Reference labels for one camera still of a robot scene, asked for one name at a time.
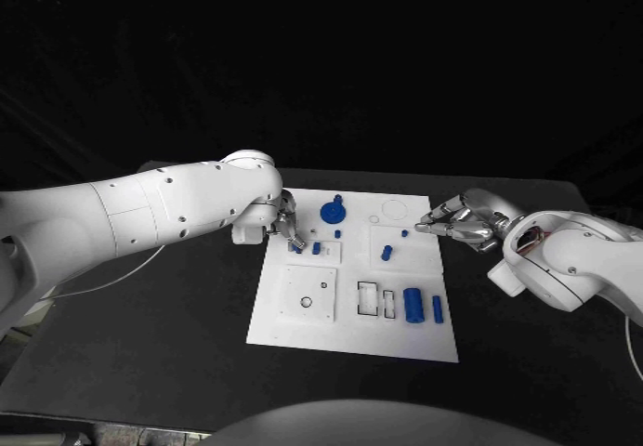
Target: black background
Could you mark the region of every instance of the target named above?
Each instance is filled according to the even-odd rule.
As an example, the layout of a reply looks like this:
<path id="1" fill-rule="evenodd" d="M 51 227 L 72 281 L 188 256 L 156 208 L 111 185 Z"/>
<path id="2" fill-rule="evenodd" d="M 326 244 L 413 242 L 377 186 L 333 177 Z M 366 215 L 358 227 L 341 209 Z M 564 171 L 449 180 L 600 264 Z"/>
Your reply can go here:
<path id="1" fill-rule="evenodd" d="M 636 2 L 6 1 L 0 186 L 251 148 L 283 167 L 567 179 L 638 206 L 642 18 Z"/>

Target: small blue piece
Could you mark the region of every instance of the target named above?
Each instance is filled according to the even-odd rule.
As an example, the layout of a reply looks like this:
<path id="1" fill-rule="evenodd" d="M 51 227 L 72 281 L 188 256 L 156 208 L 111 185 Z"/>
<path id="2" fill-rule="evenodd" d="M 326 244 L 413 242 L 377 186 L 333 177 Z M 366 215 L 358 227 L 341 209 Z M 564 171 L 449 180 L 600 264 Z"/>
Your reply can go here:
<path id="1" fill-rule="evenodd" d="M 443 319 L 443 302 L 440 301 L 440 296 L 433 296 L 433 316 L 436 318 L 436 323 L 444 323 Z"/>
<path id="2" fill-rule="evenodd" d="M 392 246 L 388 244 L 388 245 L 385 246 L 385 251 L 384 251 L 384 253 L 382 253 L 382 260 L 384 260 L 385 262 L 388 262 L 388 260 L 391 259 L 391 253 L 392 253 Z"/>
<path id="3" fill-rule="evenodd" d="M 346 217 L 346 209 L 342 205 L 342 195 L 335 195 L 332 202 L 322 206 L 319 214 L 322 219 L 332 225 L 336 225 L 343 221 Z"/>
<path id="4" fill-rule="evenodd" d="M 408 323 L 426 321 L 426 309 L 423 307 L 423 293 L 417 288 L 405 289 L 405 312 Z"/>

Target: white foam board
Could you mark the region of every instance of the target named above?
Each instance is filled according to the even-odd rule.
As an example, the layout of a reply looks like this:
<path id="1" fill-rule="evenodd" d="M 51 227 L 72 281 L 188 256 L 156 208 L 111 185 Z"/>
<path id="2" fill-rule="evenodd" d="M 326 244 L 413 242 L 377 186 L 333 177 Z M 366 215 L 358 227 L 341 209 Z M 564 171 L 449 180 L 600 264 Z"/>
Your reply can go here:
<path id="1" fill-rule="evenodd" d="M 297 228 L 307 247 L 297 254 L 290 251 L 281 236 L 268 241 L 247 342 L 459 362 L 440 245 L 434 235 L 413 228 L 430 211 L 428 197 L 289 190 L 297 203 Z M 319 212 L 338 193 L 348 214 L 342 223 L 330 225 Z M 335 239 L 335 230 L 342 230 L 341 239 Z M 315 242 L 322 243 L 317 256 L 312 254 Z M 385 244 L 394 250 L 390 262 L 381 259 Z M 333 285 L 323 277 L 333 277 Z M 377 316 L 358 314 L 359 282 L 377 283 Z M 423 292 L 424 323 L 407 322 L 407 288 L 420 288 Z M 385 291 L 394 293 L 394 320 L 385 318 Z M 443 300 L 441 324 L 433 316 L 434 295 Z M 312 305 L 303 308 L 302 298 L 306 296 L 312 298 Z"/>

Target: black table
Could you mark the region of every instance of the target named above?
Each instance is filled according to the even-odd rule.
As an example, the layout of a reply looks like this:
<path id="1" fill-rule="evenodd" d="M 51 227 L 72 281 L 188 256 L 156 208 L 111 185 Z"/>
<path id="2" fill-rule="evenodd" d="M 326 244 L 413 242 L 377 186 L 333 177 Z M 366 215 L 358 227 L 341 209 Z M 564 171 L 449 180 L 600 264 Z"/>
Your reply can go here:
<path id="1" fill-rule="evenodd" d="M 564 182 L 281 173 L 286 187 L 428 194 L 434 204 L 482 187 L 526 211 L 588 211 Z M 247 345 L 266 245 L 235 246 L 222 230 L 168 246 L 126 281 L 61 300 L 0 388 L 0 411 L 215 431 L 280 406 L 366 398 L 473 413 L 564 444 L 643 443 L 622 313 L 599 297 L 574 313 L 528 293 L 508 297 L 486 278 L 501 254 L 450 240 L 441 249 L 460 364 Z M 78 288 L 149 254 L 103 265 Z"/>

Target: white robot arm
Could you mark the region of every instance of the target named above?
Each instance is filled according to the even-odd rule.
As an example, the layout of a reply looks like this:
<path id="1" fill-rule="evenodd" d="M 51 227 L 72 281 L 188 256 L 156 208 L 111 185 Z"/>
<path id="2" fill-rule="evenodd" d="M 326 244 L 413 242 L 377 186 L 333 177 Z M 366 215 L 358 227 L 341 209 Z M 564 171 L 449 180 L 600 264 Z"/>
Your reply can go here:
<path id="1" fill-rule="evenodd" d="M 453 214 L 449 223 L 437 219 Z M 415 229 L 450 236 L 479 252 L 502 244 L 489 279 L 511 295 L 525 288 L 554 308 L 574 311 L 601 295 L 643 326 L 643 231 L 576 212 L 526 215 L 479 189 L 441 204 Z"/>
<path id="2" fill-rule="evenodd" d="M 267 229 L 303 247 L 294 200 L 273 158 L 238 151 L 221 162 L 165 167 L 52 189 L 0 192 L 0 334 L 51 288 L 107 260 L 234 225 L 235 243 Z"/>

